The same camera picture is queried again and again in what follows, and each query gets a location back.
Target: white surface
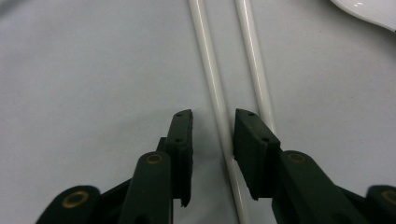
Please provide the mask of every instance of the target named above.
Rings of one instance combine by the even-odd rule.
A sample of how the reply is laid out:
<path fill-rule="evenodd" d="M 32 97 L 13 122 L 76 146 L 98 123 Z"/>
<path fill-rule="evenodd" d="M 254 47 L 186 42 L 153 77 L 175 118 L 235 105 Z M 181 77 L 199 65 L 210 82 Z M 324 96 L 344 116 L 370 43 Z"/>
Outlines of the white surface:
<path fill-rule="evenodd" d="M 394 0 L 332 0 L 345 12 L 364 21 L 396 31 L 396 1 Z"/>
<path fill-rule="evenodd" d="M 235 0 L 238 11 L 241 31 L 245 41 L 247 59 L 250 66 L 250 73 L 253 79 L 254 91 L 256 92 L 257 105 L 260 117 L 273 133 L 276 133 L 274 114 L 271 105 L 270 92 L 268 90 L 267 77 L 262 65 L 262 54 L 257 37 L 256 25 L 254 22 L 251 4 L 249 0 Z"/>
<path fill-rule="evenodd" d="M 237 162 L 233 159 L 233 137 L 231 135 L 227 106 L 219 78 L 218 63 L 213 50 L 212 35 L 207 22 L 205 1 L 189 0 L 191 16 L 194 22 L 195 33 L 204 63 L 207 87 L 209 88 L 212 106 L 218 124 L 221 147 L 227 165 L 230 185 L 233 190 L 233 200 L 240 224 L 249 224 L 247 195 L 243 187 L 246 185 L 244 177 L 239 171 Z"/>
<path fill-rule="evenodd" d="M 282 148 L 360 195 L 396 186 L 396 35 L 330 1 L 251 4 Z M 234 2 L 206 6 L 230 117 L 257 112 Z M 25 0 L 0 11 L 1 223 L 35 222 L 69 187 L 105 191 L 131 177 L 186 108 L 192 197 L 176 203 L 175 223 L 237 223 L 187 1 Z M 248 203 L 252 223 L 275 223 L 269 200 Z"/>

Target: white plate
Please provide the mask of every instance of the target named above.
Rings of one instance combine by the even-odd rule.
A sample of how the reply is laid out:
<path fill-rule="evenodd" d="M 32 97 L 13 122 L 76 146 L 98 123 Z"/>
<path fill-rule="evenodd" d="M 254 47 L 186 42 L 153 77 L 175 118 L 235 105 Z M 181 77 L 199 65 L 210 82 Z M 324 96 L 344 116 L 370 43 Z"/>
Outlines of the white plate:
<path fill-rule="evenodd" d="M 396 31 L 396 0 L 332 0 L 345 12 Z"/>

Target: white rod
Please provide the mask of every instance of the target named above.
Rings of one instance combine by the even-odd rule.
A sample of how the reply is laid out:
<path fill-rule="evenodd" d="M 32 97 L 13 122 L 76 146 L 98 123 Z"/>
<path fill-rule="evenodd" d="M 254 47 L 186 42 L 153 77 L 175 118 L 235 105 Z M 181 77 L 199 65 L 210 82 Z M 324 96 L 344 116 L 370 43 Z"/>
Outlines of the white rod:
<path fill-rule="evenodd" d="M 276 132 L 273 109 L 271 106 L 270 92 L 268 90 L 267 78 L 262 66 L 262 55 L 260 53 L 259 40 L 253 20 L 253 13 L 249 0 L 235 0 L 241 23 L 242 34 L 245 40 L 247 58 L 250 65 L 250 73 L 253 78 L 254 90 L 259 105 L 260 116 L 264 123 Z"/>
<path fill-rule="evenodd" d="M 239 168 L 236 161 L 233 159 L 233 141 L 231 137 L 230 123 L 219 79 L 219 71 L 213 50 L 212 37 L 207 24 L 205 4 L 203 0 L 189 0 L 189 2 L 195 32 L 204 63 L 207 85 L 215 111 L 216 122 L 218 124 L 221 147 L 227 164 L 231 187 L 233 189 L 233 199 L 236 205 L 239 223 L 248 224 L 250 221 L 246 205 L 246 194 L 241 188 L 246 184 L 241 173 L 237 172 L 237 169 Z"/>

